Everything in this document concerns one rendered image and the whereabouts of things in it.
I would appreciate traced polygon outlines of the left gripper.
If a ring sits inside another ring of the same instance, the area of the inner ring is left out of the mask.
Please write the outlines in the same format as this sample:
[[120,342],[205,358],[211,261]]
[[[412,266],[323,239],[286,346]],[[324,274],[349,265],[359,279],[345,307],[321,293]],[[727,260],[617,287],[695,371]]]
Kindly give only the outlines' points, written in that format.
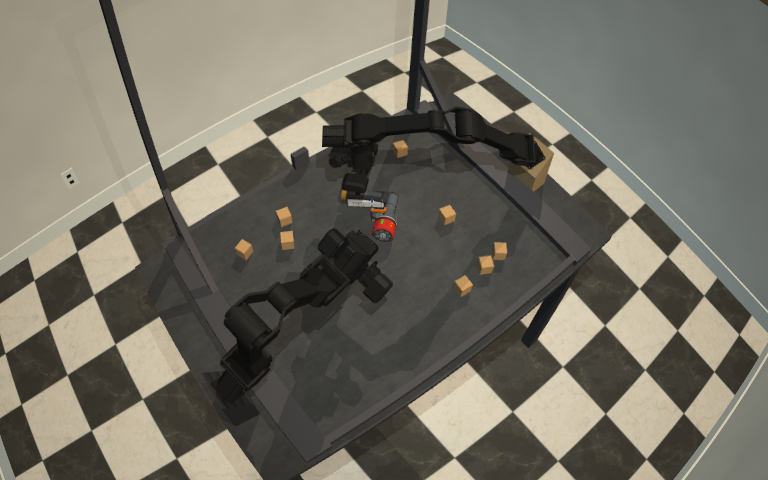
[[372,152],[376,155],[378,151],[378,144],[376,142],[373,146],[367,151],[349,150],[349,155],[352,157],[352,172],[356,171],[356,173],[345,174],[342,182],[343,191],[355,192],[355,195],[360,195],[361,193],[366,192],[369,182],[367,175],[375,161]]

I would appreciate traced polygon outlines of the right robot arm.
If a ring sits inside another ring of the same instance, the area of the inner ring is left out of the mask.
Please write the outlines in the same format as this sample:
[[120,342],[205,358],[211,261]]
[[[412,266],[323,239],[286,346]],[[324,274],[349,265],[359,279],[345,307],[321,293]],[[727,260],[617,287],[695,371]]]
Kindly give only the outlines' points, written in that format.
[[[241,389],[248,391],[269,372],[273,360],[264,347],[278,336],[283,318],[296,305],[294,309],[306,304],[315,308],[330,304],[350,283],[351,275],[367,269],[368,261],[379,249],[359,230],[348,232],[345,239],[331,259],[325,254],[316,258],[301,272],[299,280],[276,282],[266,291],[248,293],[226,312],[224,325],[238,337],[237,344],[220,362],[225,368],[222,377],[212,381],[211,385],[229,404],[245,394]],[[266,300],[282,313],[274,331],[248,305]]]

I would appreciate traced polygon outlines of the orange cube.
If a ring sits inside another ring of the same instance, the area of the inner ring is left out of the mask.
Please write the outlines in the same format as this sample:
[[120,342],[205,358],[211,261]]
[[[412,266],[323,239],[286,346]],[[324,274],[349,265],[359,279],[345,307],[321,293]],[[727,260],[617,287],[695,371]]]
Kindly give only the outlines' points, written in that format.
[[477,266],[480,275],[492,273],[494,264],[491,256],[479,257]]
[[447,225],[455,221],[456,213],[452,209],[452,207],[448,205],[446,207],[439,209],[438,217],[444,225]]
[[292,223],[292,217],[288,210],[288,207],[277,210],[276,214],[281,227]]
[[243,239],[235,247],[235,250],[237,255],[243,258],[244,260],[247,260],[249,256],[253,253],[252,245]]
[[406,156],[408,154],[408,147],[405,144],[405,142],[402,140],[402,141],[393,143],[392,151],[394,152],[396,157],[399,158],[399,157]]
[[280,232],[282,250],[295,249],[293,231]]
[[507,255],[506,243],[494,242],[492,255],[493,260],[505,260]]
[[454,282],[453,289],[457,292],[457,294],[460,297],[462,297],[467,293],[471,292],[472,286],[473,284],[465,275]]

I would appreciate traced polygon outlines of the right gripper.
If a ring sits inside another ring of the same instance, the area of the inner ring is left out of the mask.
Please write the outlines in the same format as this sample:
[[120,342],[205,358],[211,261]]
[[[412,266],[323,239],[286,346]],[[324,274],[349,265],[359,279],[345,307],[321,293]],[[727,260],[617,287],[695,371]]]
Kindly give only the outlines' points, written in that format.
[[[330,259],[341,246],[340,243],[343,241],[344,236],[337,229],[331,229],[326,233],[326,235],[318,244],[318,250]],[[374,261],[368,269],[364,271],[357,270],[353,275],[351,275],[350,283],[355,280],[361,282],[361,284],[366,288],[363,291],[363,294],[366,295],[373,303],[379,302],[393,286],[393,282],[384,274],[382,274],[381,270],[377,267],[377,261]]]

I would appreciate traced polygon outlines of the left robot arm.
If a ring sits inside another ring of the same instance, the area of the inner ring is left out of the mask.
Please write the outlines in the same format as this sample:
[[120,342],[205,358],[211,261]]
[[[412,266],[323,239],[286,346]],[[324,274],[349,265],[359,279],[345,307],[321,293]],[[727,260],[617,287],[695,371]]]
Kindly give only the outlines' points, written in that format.
[[[528,169],[546,159],[538,144],[534,145],[534,135],[513,132],[507,136],[485,124],[482,116],[471,110],[456,106],[447,111],[430,110],[428,113],[384,118],[360,113],[345,118],[344,125],[323,125],[322,147],[333,147],[329,154],[331,167],[347,164],[347,167],[352,168],[352,157],[348,152],[350,149],[367,151],[373,143],[380,142],[386,136],[430,132],[440,134],[453,143],[485,143],[499,149],[501,158]],[[444,114],[448,111],[455,113],[456,135],[444,128]]]

